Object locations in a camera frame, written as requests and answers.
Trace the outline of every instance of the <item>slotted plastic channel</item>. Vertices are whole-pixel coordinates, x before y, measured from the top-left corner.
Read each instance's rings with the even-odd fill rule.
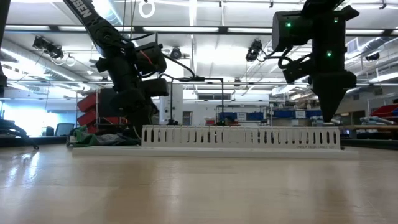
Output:
[[[340,150],[337,127],[144,126],[143,147]]]

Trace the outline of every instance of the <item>ceiling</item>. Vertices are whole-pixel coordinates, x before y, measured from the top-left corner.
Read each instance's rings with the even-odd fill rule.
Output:
[[[270,8],[269,1],[252,0],[247,2],[223,1],[223,7],[219,7],[219,1],[214,0],[153,0],[155,13],[149,18],[144,18],[139,10],[140,1],[136,2],[134,21],[131,24],[133,15],[132,8],[134,0],[94,0],[99,13],[114,13],[122,20],[125,11],[126,26],[246,26],[246,27],[271,27],[272,18],[276,11],[300,10],[303,0],[279,0],[274,1]],[[398,26],[397,11],[398,0],[385,0],[386,8],[378,9],[380,0],[351,0],[354,8],[358,8],[360,16],[347,23],[347,28],[354,29],[395,29]],[[150,12],[150,5],[143,6],[143,12]],[[61,0],[12,0],[7,24],[27,25],[81,25],[78,19],[67,8]],[[61,65],[63,68],[76,73],[87,80],[100,80],[106,77],[106,73],[98,73],[89,59],[97,60],[100,55],[92,46],[92,41],[87,34],[61,34],[61,33],[5,33],[4,38],[20,45],[37,55],[41,52],[32,47],[36,36],[61,45],[62,49],[73,56],[76,63],[73,66]],[[160,34],[159,42],[164,49],[180,47],[185,54],[192,54],[192,42],[196,42],[196,55],[193,55],[197,62],[196,74],[204,77],[223,77],[227,80],[241,78],[250,82],[284,82],[282,71],[277,68],[276,61],[266,63],[248,63],[245,60],[247,49],[254,39],[262,41],[265,46],[271,40],[269,35],[194,35],[189,34]],[[138,40],[137,44],[142,45],[153,41],[152,37]],[[310,45],[305,45],[293,50],[290,54],[293,58],[299,58],[311,51]],[[190,60],[181,60],[190,66]],[[358,69],[360,63],[351,64],[351,68]],[[260,89],[270,89],[273,86],[257,86]]]

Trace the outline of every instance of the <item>black chair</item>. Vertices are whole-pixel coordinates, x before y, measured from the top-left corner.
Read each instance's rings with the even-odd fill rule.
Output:
[[[55,136],[68,136],[70,131],[75,127],[71,123],[59,123],[55,130]]]

